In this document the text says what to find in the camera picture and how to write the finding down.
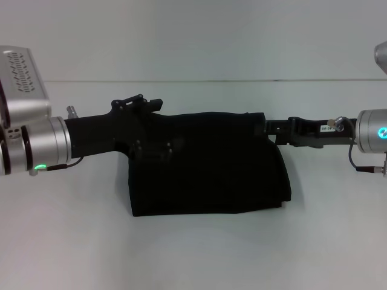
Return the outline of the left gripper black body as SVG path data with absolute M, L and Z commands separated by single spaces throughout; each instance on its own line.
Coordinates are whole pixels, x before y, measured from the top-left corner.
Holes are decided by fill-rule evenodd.
M 111 110 L 103 115 L 68 118 L 71 157 L 80 158 L 107 152 L 129 153 L 128 139 L 146 139 L 141 114 L 121 110 L 113 100 Z

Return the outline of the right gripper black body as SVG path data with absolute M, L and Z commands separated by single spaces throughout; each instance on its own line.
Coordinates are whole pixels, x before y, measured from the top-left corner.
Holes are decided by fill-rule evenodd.
M 322 149 L 327 145 L 350 145 L 353 139 L 353 127 L 347 121 L 343 121 L 343 130 L 340 132 L 330 128 L 328 120 L 291 117 L 289 122 L 287 144 L 294 147 Z

